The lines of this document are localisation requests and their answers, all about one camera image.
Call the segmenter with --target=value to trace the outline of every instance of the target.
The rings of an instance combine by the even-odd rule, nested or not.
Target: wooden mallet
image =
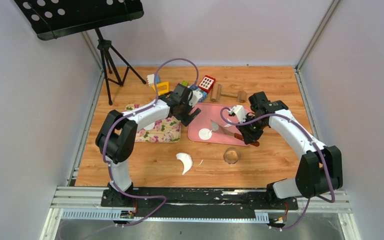
[[[219,102],[220,96],[236,98],[236,100],[240,103],[245,103],[247,101],[247,93],[245,91],[234,92],[223,92],[223,86],[221,84],[217,84],[212,88],[211,92],[211,102]]]

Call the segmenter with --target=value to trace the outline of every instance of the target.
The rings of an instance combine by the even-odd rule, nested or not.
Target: white wall
[[[80,34],[41,41],[14,2],[0,0],[0,240],[39,238],[98,73]]]
[[[132,65],[178,57],[200,65],[294,65],[331,0],[141,2],[142,18],[101,29]],[[114,61],[123,64],[117,57]]]
[[[384,239],[384,1],[342,1],[302,72],[360,234]]]

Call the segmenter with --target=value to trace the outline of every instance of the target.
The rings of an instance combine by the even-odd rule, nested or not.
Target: floral placemat
[[[129,104],[125,110],[131,111],[142,107],[141,104]],[[174,116],[155,122],[150,130],[142,128],[136,133],[135,142],[177,143],[180,140],[180,121]]]

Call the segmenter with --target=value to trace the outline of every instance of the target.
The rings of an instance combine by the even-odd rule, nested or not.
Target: red cutting board
[[[187,137],[194,142],[204,142],[204,143],[215,143],[215,144],[229,144],[237,146],[247,146],[244,141],[234,138],[233,136],[225,135],[219,132],[212,132],[212,136],[208,140],[202,140],[198,133],[201,129],[211,130],[211,120],[216,122],[218,125],[224,127],[232,133],[241,134],[236,126],[227,125],[228,123],[223,121],[220,116],[220,111],[222,108],[233,107],[232,105],[224,104],[214,104],[214,103],[197,103],[195,108],[192,110],[192,113],[196,108],[201,109],[201,112],[195,117],[195,119],[189,124],[187,129]],[[245,107],[247,112],[251,112],[251,109]],[[223,111],[223,117],[230,120],[232,123],[238,123],[238,119],[235,116],[229,116],[228,111]]]

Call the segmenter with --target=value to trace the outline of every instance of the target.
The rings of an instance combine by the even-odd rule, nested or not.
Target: tripod
[[[113,82],[120,87],[123,87],[125,84],[126,76],[127,73],[129,72],[129,69],[132,70],[134,74],[142,81],[143,84],[147,84],[147,82],[139,75],[139,73],[130,65],[129,62],[113,47],[112,43],[110,40],[105,40],[102,37],[101,31],[99,28],[95,28],[96,35],[98,36],[98,49],[100,51],[100,58],[102,61],[102,67],[103,67],[103,74],[104,74],[104,79],[105,79],[105,84],[106,84],[106,91],[108,92],[108,104],[113,105],[113,100],[111,99],[111,93],[110,93],[110,85],[109,82]],[[117,71],[116,65],[114,64],[113,58],[110,55],[110,49],[114,51],[115,54],[117,54],[121,60],[127,65],[126,71],[124,72],[124,77],[123,80],[121,80],[119,72]],[[114,72],[115,77],[117,78],[117,81],[114,81],[110,78],[108,78],[107,75],[107,68],[108,66],[108,72],[109,74],[112,74]]]

